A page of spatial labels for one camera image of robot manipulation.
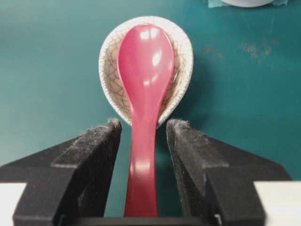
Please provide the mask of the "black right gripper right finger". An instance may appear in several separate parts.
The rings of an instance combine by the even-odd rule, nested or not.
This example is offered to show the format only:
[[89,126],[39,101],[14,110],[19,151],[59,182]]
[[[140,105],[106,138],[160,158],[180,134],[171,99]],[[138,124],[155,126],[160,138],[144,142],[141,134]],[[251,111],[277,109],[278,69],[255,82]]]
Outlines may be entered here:
[[209,137],[187,121],[169,120],[166,137],[185,217],[262,226],[267,216],[254,183],[291,181],[282,165]]

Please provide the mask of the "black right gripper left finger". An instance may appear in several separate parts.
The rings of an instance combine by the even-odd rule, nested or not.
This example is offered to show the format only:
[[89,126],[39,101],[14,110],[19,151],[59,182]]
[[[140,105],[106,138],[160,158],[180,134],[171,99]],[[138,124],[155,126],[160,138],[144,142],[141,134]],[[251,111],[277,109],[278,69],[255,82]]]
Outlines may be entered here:
[[104,214],[122,126],[118,119],[0,168],[3,226],[60,226]]

